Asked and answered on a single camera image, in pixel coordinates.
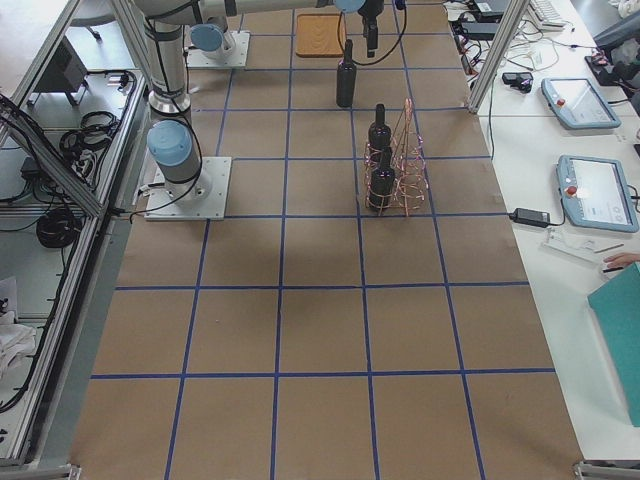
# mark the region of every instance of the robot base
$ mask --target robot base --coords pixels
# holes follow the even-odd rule
[[[180,201],[167,205],[160,210],[146,212],[147,220],[222,220],[227,205],[229,178],[231,177],[231,157],[203,157],[202,169],[211,178],[211,190],[202,198]],[[160,169],[156,171],[154,182],[164,182],[164,175]],[[162,207],[172,198],[164,189],[152,190],[149,195],[147,208]]]
[[[189,50],[189,68],[193,70],[244,68],[247,66],[249,53],[249,32],[231,32],[236,47],[229,55],[220,55],[219,58],[210,58],[202,53],[202,50]]]

